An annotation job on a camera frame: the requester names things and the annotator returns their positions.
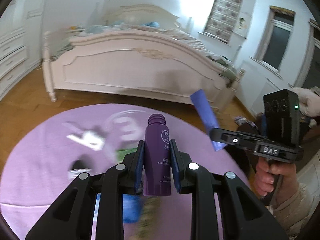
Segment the person's right hand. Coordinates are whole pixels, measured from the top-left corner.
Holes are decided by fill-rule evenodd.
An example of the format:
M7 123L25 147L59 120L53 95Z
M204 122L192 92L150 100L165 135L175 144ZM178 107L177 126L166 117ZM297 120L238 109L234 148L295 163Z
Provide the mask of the person's right hand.
M285 201L292 197L299 188L295 164L269 164L265 158L259 157L256 165L254 188L262 197L268 193L272 193L275 189L274 182L276 175L282 175L283 179L278 193L274 195L279 202Z

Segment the right sleeve forearm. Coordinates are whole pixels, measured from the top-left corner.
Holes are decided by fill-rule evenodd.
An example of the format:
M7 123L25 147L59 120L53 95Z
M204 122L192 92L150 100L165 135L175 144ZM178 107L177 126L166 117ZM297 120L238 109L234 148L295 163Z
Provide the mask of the right sleeve forearm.
M297 192L279 206L268 206L289 239L295 239L313 215L319 197L313 196L308 186L300 183Z

